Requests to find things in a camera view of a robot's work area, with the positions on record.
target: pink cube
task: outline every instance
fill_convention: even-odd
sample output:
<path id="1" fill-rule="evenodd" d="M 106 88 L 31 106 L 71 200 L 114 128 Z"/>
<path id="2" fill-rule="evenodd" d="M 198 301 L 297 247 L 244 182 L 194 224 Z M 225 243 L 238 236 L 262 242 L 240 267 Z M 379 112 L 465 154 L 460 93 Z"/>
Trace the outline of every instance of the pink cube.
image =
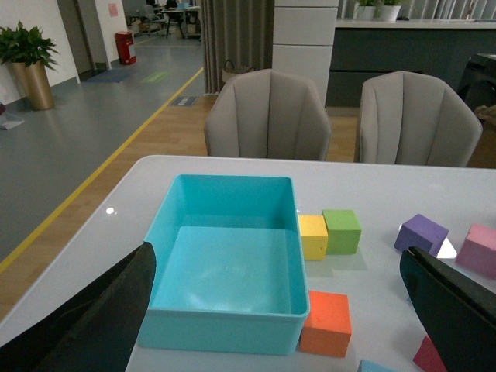
<path id="1" fill-rule="evenodd" d="M 485 277 L 496 279 L 496 230 L 474 223 L 455 262 Z"/>
<path id="2" fill-rule="evenodd" d="M 424 337 L 413 363 L 425 372 L 446 372 L 446 367 L 429 336 Z"/>

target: red fire extinguisher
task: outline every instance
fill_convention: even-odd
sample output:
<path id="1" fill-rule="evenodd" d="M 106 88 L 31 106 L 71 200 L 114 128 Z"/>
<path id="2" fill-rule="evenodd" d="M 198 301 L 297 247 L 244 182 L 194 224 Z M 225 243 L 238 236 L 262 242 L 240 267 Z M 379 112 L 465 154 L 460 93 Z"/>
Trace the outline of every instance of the red fire extinguisher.
<path id="1" fill-rule="evenodd" d="M 121 64 L 134 64 L 136 62 L 136 51 L 134 50 L 133 33 L 130 31 L 119 31 L 115 34 L 117 52 Z"/>

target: gray chair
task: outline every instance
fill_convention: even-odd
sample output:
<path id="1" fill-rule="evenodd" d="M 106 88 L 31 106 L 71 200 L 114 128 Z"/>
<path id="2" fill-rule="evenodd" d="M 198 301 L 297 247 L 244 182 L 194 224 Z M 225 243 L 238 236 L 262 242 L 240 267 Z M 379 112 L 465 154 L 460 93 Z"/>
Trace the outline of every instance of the gray chair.
<path id="1" fill-rule="evenodd" d="M 167 26 L 167 20 L 159 17 L 152 5 L 143 5 L 143 17 L 145 17 L 145 23 L 148 25 L 146 32 L 148 36 L 153 32 L 161 33 Z"/>
<path id="2" fill-rule="evenodd" d="M 398 71 L 363 83 L 355 161 L 465 167 L 479 119 L 437 77 Z"/>
<path id="3" fill-rule="evenodd" d="M 313 81 L 271 69 L 230 78 L 205 124 L 214 157 L 325 160 L 330 137 Z"/>

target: foam cube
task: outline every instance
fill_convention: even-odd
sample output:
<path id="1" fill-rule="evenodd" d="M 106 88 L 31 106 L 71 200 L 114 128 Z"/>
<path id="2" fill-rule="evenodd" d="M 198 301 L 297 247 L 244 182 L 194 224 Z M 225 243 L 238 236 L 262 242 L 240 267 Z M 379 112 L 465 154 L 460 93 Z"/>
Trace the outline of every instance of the foam cube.
<path id="1" fill-rule="evenodd" d="M 417 364 L 425 372 L 447 372 L 429 336 L 424 337 L 418 352 L 413 358 L 413 363 Z"/>
<path id="2" fill-rule="evenodd" d="M 324 260 L 327 250 L 327 228 L 321 215 L 299 215 L 303 257 L 306 260 Z"/>
<path id="3" fill-rule="evenodd" d="M 355 254 L 362 233 L 355 212 L 349 209 L 324 209 L 322 215 L 329 235 L 325 254 Z"/>
<path id="4" fill-rule="evenodd" d="M 455 262 L 486 277 L 496 279 L 496 230 L 473 224 Z"/>
<path id="5" fill-rule="evenodd" d="M 401 226 L 394 248 L 403 252 L 411 246 L 417 246 L 436 256 L 448 232 L 448 229 L 423 215 L 416 215 Z"/>
<path id="6" fill-rule="evenodd" d="M 383 367 L 380 364 L 369 360 L 362 359 L 356 372 L 394 372 L 394 370 L 390 370 L 389 368 Z"/>
<path id="7" fill-rule="evenodd" d="M 303 325 L 300 351 L 344 358 L 351 338 L 348 296 L 310 291 L 310 314 Z"/>

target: cyan plastic bin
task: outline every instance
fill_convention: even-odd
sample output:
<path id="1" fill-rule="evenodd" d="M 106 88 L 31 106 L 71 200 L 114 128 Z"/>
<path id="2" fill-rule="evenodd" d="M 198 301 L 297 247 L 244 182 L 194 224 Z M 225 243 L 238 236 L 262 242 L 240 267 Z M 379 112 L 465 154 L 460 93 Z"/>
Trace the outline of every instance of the cyan plastic bin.
<path id="1" fill-rule="evenodd" d="M 157 273 L 141 346 L 295 351 L 309 301 L 290 178 L 179 175 L 145 240 Z"/>

